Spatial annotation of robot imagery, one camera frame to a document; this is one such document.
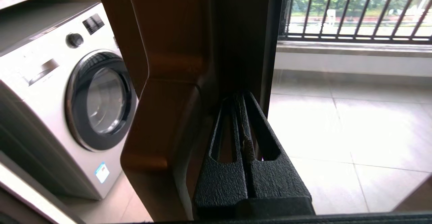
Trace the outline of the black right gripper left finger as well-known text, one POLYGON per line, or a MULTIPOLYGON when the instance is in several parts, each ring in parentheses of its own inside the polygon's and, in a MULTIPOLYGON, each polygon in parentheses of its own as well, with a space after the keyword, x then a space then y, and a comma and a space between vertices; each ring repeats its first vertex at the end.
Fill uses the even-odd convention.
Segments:
POLYGON ((240 201, 247 197, 239 126, 233 98, 225 98, 215 115, 196 183, 194 201, 240 201), (220 161, 224 135, 231 144, 231 162, 220 161))

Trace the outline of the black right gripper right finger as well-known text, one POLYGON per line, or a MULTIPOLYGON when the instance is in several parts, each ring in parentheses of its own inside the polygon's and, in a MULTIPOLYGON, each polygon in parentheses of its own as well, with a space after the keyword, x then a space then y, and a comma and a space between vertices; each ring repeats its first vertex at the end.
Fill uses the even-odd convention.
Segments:
POLYGON ((311 199, 252 93, 237 94, 237 114, 249 196, 311 199))

